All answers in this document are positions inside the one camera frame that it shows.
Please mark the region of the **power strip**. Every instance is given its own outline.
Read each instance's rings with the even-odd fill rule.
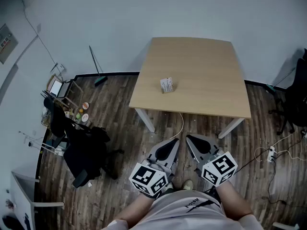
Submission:
[[[275,148],[271,146],[269,149],[269,154],[267,158],[268,162],[272,162],[274,160],[274,153],[275,153]]]

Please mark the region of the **broom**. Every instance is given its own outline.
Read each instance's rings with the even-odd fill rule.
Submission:
[[[99,84],[105,82],[107,80],[107,77],[106,76],[100,76],[100,73],[98,71],[98,68],[97,68],[97,65],[96,65],[96,61],[95,61],[95,58],[94,58],[94,54],[93,54],[93,51],[92,51],[92,48],[91,48],[90,45],[89,45],[89,48],[90,48],[91,55],[92,55],[92,58],[93,58],[93,61],[94,61],[94,64],[95,64],[95,67],[96,67],[96,70],[97,70],[97,73],[98,73],[98,76],[99,76],[99,78],[96,79],[96,81],[95,81],[95,87],[97,87]]]

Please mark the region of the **wooden floor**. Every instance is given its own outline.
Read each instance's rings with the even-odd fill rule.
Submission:
[[[114,159],[119,177],[113,181],[102,172],[99,178],[91,181],[92,187],[75,189],[72,186],[74,177],[64,159],[45,152],[41,161],[41,181],[36,199],[45,202],[62,201],[65,207],[40,209],[36,221],[37,225],[42,226],[37,226],[37,229],[102,229],[138,195],[128,179],[135,164],[145,158],[153,145],[170,138],[181,129],[179,114],[149,111],[148,115],[156,128],[154,134],[150,133],[134,109],[128,108],[137,76],[110,76],[103,85],[96,88],[95,79],[96,77],[79,78],[77,83],[84,90],[83,102],[90,104],[87,110],[90,116],[88,125],[106,128],[111,138],[107,144],[109,150],[125,151],[124,155],[119,154]],[[224,139],[218,139],[217,134],[231,121],[230,118],[183,114],[184,128],[178,136],[181,140],[179,162],[173,180],[175,187],[180,187],[186,179],[192,179],[199,191],[211,187],[193,171],[196,163],[185,143],[185,136],[189,133],[215,138],[220,147],[231,152],[238,168],[254,158],[256,148],[268,148],[289,135],[290,127],[280,137],[276,135],[283,120],[278,115],[268,114],[268,110],[275,108],[273,97],[262,87],[247,84],[246,88],[252,118],[245,120]],[[74,99],[78,102],[78,96],[74,96]],[[301,128],[295,128],[292,136],[276,144],[277,151],[285,150],[301,139]],[[307,159],[306,152],[305,140],[291,148],[293,156]],[[264,153],[259,159],[265,160],[266,156],[267,153]],[[306,205],[307,161],[291,160],[286,154],[276,164],[276,176],[270,187],[271,201],[284,200],[293,206]],[[253,161],[237,173],[232,181],[238,192],[251,204],[264,229],[272,229],[275,221],[290,225],[299,223],[301,229],[305,229],[306,208],[285,206],[280,202],[270,204],[261,199],[268,195],[268,184],[273,171],[271,163]]]

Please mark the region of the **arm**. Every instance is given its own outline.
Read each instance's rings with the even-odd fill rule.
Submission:
[[[223,204],[225,214],[232,220],[239,220],[253,212],[248,202],[234,189],[232,184],[227,181],[216,188],[217,193]]]
[[[115,219],[125,220],[128,223],[128,227],[132,228],[148,213],[153,202],[153,198],[148,198],[140,194],[136,200],[124,208]]]

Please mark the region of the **white box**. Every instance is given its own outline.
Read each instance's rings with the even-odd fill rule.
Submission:
[[[202,167],[201,176],[214,186],[219,186],[236,172],[238,165],[230,152],[226,152]]]
[[[129,177],[140,192],[154,196],[168,183],[166,173],[137,163]]]

